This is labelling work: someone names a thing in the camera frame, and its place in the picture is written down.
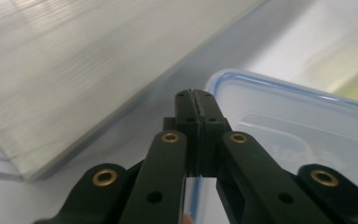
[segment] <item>transparent plastic box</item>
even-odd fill
[[[358,185],[358,103],[237,70],[214,75],[207,91],[231,128],[255,137],[283,169],[319,163]]]

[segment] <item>brass screw insert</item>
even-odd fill
[[[94,175],[94,177],[92,178],[92,183],[98,187],[105,187],[115,182],[116,179],[116,171],[110,169],[103,169]]]
[[[327,187],[336,187],[339,184],[339,181],[335,176],[324,170],[313,170],[310,172],[310,176],[316,182]]]
[[[236,143],[245,143],[246,141],[248,141],[248,138],[241,133],[234,133],[229,138],[231,139],[231,141]]]
[[[162,135],[162,140],[164,142],[174,143],[179,140],[179,135],[177,135],[176,133],[165,133],[164,135]]]

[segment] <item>white table surface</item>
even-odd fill
[[[177,92],[203,89],[213,73],[229,67],[307,85],[302,75],[310,58],[356,31],[358,1],[267,2],[160,79],[126,115],[54,175],[32,183],[0,181],[0,223],[53,217],[90,167],[111,162],[129,168],[142,160],[154,134],[161,131],[162,118],[173,115]],[[227,223],[213,188],[203,187],[198,223]]]

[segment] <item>screw hole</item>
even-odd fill
[[[312,177],[312,179],[316,182],[327,187],[336,187],[339,184],[338,179],[334,175],[324,170],[313,170],[310,172],[310,177]]]
[[[146,199],[150,203],[159,203],[162,201],[162,194],[158,191],[153,191],[147,195]]]
[[[166,133],[162,135],[162,140],[164,142],[173,143],[179,140],[179,136],[176,133]]]
[[[112,174],[110,174],[110,173],[105,173],[105,174],[101,174],[98,176],[98,180],[101,182],[106,181],[110,178],[112,178]]]
[[[236,143],[245,143],[248,139],[241,133],[234,133],[230,136],[231,141]]]
[[[290,203],[293,203],[295,200],[293,199],[293,197],[288,194],[288,193],[280,193],[278,194],[278,199],[283,202],[283,203],[287,203],[287,204],[290,204]]]
[[[103,169],[94,175],[92,183],[98,187],[104,187],[112,184],[117,179],[117,172],[110,169]]]

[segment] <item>plastic food container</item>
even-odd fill
[[[319,163],[358,186],[358,103],[237,70],[217,73],[206,90],[232,129],[255,137],[283,169]]]

